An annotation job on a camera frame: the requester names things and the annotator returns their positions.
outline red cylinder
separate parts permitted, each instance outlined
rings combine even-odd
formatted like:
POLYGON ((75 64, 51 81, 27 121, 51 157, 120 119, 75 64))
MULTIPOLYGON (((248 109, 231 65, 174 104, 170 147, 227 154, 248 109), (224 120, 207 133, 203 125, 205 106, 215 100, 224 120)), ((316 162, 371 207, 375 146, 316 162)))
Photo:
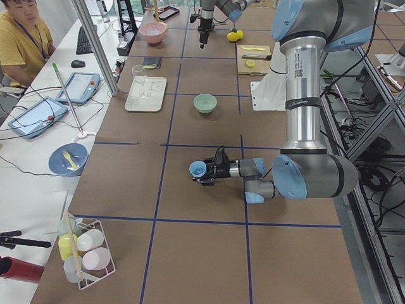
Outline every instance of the red cylinder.
POLYGON ((7 256, 0 260, 0 277, 38 284, 44 268, 7 256))

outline black keyboard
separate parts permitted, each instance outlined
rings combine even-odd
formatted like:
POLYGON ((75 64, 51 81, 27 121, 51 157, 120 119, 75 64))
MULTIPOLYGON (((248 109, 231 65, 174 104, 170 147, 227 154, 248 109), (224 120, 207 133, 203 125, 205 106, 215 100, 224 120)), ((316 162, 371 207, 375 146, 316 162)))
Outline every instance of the black keyboard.
MULTIPOLYGON (((97 31, 97 25, 93 24, 94 30, 97 31)), ((80 27, 80 30, 78 30, 78 36, 77 36, 77 47, 76 47, 76 55, 83 55, 83 54, 89 54, 93 53, 93 50, 91 49, 90 42, 87 38, 86 33, 84 32, 84 28, 80 27)))

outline white table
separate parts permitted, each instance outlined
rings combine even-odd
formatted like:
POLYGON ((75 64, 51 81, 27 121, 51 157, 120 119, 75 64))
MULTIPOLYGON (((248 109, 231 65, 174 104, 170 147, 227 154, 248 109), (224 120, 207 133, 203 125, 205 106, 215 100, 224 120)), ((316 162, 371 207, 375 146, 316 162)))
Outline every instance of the white table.
MULTIPOLYGON (((106 57, 111 69, 113 69, 117 59, 120 58, 116 46, 118 45, 118 35, 116 30, 119 27, 118 22, 103 23, 100 17, 93 17, 94 24, 97 24, 97 33, 103 45, 106 57)), ((103 75, 98 67, 94 54, 84 54, 77 56, 77 33, 81 24, 77 20, 66 37, 58 46, 56 52, 51 56, 44 68, 40 71, 37 78, 32 83, 34 89, 44 87, 60 86, 52 63, 56 63, 61 77, 67 80, 72 72, 90 72, 103 75), (85 68, 73 69, 70 63, 74 59, 84 60, 85 68)), ((41 91, 42 96, 55 98, 59 90, 41 91)), ((111 94, 104 83, 98 93, 93 97, 96 101, 89 101, 76 109, 78 119, 83 124, 95 112, 102 110, 93 117, 85 126, 84 130, 98 131, 101 122, 106 113, 111 94)), ((24 96, 18 105, 26 108, 32 106, 41 98, 36 93, 30 93, 24 96)), ((13 116, 22 112, 21 109, 14 109, 13 116)), ((7 123, 11 118, 7 118, 1 126, 0 138, 15 137, 18 134, 12 130, 7 130, 7 123)), ((75 121, 69 112, 62 119, 70 125, 75 121)), ((62 146, 70 143, 78 134, 76 127, 70 127, 63 123, 56 123, 48 128, 40 136, 27 140, 23 138, 0 141, 3 148, 0 149, 0 156, 18 165, 24 171, 37 174, 52 172, 48 168, 48 158, 52 152, 62 146)), ((94 144, 94 136, 79 140, 88 152, 94 144)), ((58 176, 34 176, 23 174, 18 169, 0 159, 0 232, 21 230, 23 235, 20 238, 37 239, 49 241, 54 244, 57 233, 59 219, 63 211, 68 207, 80 177, 58 177, 58 176)), ((45 265, 51 248, 38 248, 18 245, 15 249, 9 250, 0 247, 0 256, 10 256, 30 263, 45 265)), ((14 281, 11 279, 3 280, 0 284, 1 302, 7 304, 30 303, 32 296, 37 288, 36 284, 14 281)))

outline blue tablet device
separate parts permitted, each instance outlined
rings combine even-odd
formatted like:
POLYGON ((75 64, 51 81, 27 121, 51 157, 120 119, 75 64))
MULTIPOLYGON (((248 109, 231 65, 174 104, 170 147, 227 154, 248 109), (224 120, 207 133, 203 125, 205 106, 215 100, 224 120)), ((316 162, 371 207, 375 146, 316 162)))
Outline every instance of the blue tablet device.
MULTIPOLYGON (((100 75, 97 73, 72 73, 65 88, 72 103, 85 103, 94 95, 99 83, 100 75)), ((63 90, 56 96, 56 101, 68 102, 63 90)))
POLYGON ((50 97, 45 97, 19 114, 8 125, 22 137, 30 139, 52 126, 67 111, 68 108, 65 105, 50 97))

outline clear glass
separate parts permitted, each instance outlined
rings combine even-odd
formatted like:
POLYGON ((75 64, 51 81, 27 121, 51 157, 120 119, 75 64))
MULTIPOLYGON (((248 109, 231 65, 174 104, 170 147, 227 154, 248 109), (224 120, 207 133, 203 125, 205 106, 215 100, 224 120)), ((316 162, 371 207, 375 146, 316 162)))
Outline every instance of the clear glass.
POLYGON ((145 82, 147 80, 147 75, 144 67, 142 65, 134 65, 132 67, 132 76, 134 76, 135 82, 142 86, 142 90, 139 93, 139 97, 148 98, 149 92, 145 90, 145 82))

